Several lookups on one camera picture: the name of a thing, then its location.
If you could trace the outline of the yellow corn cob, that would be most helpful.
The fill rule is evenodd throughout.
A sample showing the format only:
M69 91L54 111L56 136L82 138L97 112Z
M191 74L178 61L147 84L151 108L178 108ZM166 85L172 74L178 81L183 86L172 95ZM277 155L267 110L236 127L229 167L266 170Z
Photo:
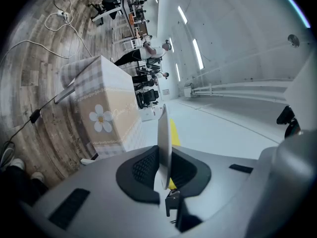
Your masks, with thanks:
M172 145L180 146L181 144L180 144L180 140L179 140L179 135L178 135L177 128L176 128L176 125L175 125L175 122L173 119L170 119L170 131L171 131ZM175 184L171 178L169 180L168 188L170 190L177 189L177 187L175 186Z

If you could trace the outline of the white ceiling pipes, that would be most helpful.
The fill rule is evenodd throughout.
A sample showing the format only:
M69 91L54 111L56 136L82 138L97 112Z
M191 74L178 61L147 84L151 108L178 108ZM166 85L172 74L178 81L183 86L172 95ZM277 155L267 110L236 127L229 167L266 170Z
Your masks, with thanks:
M183 92L187 98L197 96L216 96L243 98L285 104L284 92L291 85L291 80L251 80L225 84L208 84L194 87L185 85Z

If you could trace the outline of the white chair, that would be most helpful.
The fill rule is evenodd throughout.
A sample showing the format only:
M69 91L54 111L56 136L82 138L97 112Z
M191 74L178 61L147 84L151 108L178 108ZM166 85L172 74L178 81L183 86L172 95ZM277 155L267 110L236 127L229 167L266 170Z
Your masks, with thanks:
M139 38L135 38L135 39L131 39L131 40L123 42L124 50L128 52L136 48L139 48L141 46L140 40L141 39Z

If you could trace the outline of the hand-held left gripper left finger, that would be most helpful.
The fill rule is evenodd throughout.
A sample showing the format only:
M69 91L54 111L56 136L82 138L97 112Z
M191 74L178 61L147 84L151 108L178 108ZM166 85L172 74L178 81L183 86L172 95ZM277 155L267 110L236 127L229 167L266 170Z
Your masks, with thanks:
M21 208L44 238L173 238L154 180L157 146L95 161Z

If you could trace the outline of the white round plate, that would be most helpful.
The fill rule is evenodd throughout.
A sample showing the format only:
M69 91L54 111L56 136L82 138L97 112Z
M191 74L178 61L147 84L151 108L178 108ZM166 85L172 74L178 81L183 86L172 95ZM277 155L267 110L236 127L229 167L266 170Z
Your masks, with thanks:
M172 140L170 117L166 104L162 107L162 114L158 119L158 155L161 185L164 190L168 189L171 173Z

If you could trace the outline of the checkered tablecloth table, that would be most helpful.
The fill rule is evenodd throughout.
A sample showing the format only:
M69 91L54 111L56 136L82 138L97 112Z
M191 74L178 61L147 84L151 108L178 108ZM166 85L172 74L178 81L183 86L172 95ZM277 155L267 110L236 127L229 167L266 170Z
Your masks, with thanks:
M64 91L75 102L89 141L99 155L114 156L145 147L132 77L103 56L60 68Z

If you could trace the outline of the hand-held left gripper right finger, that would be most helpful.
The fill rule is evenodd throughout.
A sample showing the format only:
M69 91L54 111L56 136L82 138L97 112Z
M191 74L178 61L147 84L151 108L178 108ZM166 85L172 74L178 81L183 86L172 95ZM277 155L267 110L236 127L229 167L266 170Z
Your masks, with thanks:
M179 191L175 228L183 236L245 238L250 211L236 195L256 160L174 146L171 179Z

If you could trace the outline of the round smoke detector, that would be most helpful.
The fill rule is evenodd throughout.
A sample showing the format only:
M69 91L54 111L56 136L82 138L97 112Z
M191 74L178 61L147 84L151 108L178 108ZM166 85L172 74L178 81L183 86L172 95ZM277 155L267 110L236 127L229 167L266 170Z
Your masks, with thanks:
M298 37L294 34L290 34L288 36L287 40L290 43L290 45L294 48L298 48L300 45L300 41L299 41Z

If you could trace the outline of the black office chair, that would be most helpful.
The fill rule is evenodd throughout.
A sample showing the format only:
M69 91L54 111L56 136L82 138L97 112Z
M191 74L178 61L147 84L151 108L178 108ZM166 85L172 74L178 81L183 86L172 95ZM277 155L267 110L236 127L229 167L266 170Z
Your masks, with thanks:
M95 16L90 18L93 21L97 16L103 14L104 12L119 8L121 6L121 2L118 2L117 0L102 0L101 3L87 4L87 7L91 6L98 12Z
M159 92L154 89L136 93L136 101L140 109L149 107L152 102L155 102L158 98Z

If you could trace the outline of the person's white shoe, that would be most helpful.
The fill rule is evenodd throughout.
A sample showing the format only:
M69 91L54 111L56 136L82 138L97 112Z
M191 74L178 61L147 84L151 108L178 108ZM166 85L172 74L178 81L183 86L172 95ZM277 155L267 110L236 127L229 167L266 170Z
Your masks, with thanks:
M10 163L11 167L18 167L21 170L25 171L25 163L23 160L19 159L19 158L15 158L11 161Z
M31 179L37 179L39 180L41 183L45 183L45 177L41 172L34 172L31 175Z

